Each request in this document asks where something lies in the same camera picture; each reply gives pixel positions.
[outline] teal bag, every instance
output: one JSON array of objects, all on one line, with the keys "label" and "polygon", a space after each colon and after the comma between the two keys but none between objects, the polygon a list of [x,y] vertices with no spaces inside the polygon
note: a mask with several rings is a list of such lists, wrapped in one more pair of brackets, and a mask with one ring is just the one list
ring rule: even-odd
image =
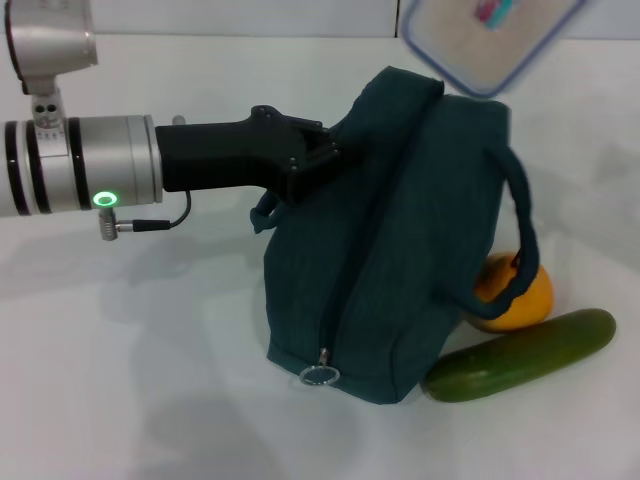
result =
[{"label": "teal bag", "polygon": [[[309,384],[378,404],[402,400],[436,362],[461,311],[505,313],[539,267],[509,111],[445,96],[441,82],[388,68],[333,128],[354,167],[288,208],[266,194],[268,357]],[[473,288],[489,254],[505,182],[520,266],[491,303]]]}]

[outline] green cucumber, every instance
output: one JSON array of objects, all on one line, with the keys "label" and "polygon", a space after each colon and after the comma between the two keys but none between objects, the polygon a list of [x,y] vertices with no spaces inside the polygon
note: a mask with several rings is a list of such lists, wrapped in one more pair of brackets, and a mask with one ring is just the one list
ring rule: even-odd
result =
[{"label": "green cucumber", "polygon": [[599,309],[580,310],[445,355],[425,380],[442,402],[487,397],[560,370],[605,347],[616,321]]}]

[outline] white table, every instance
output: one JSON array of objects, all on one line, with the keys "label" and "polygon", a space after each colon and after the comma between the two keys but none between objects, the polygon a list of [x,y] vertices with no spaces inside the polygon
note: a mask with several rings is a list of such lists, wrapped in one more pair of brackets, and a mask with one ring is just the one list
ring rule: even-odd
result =
[{"label": "white table", "polygon": [[[104,36],[99,49],[100,67],[61,81],[70,114],[220,122],[266,103],[332,124],[386,65],[429,73],[396,40]],[[1,120],[26,118],[4,49],[0,65]],[[503,98],[557,311],[607,308],[619,334],[468,404],[416,390],[378,407],[305,389],[265,359],[257,189],[197,193],[179,230],[112,244],[94,214],[3,220],[0,478],[637,480],[639,83],[640,43],[567,41]],[[120,216],[174,218],[183,201]],[[498,248],[515,247],[512,223]],[[462,327],[447,349],[484,338]]]}]

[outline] zipper pull ring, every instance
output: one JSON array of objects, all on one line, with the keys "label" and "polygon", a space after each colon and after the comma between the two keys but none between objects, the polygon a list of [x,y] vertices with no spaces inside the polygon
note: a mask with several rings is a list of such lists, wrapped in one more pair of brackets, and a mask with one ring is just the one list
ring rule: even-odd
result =
[{"label": "zipper pull ring", "polygon": [[320,387],[323,385],[333,385],[340,379],[338,369],[329,366],[329,350],[320,350],[318,364],[305,368],[300,372],[300,381],[305,385]]}]

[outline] container lid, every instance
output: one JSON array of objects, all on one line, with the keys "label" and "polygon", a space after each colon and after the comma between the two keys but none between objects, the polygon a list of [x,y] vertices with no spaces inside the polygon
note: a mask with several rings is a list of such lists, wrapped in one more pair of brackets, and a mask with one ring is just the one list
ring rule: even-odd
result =
[{"label": "container lid", "polygon": [[592,0],[413,0],[401,33],[462,92],[504,90]]}]

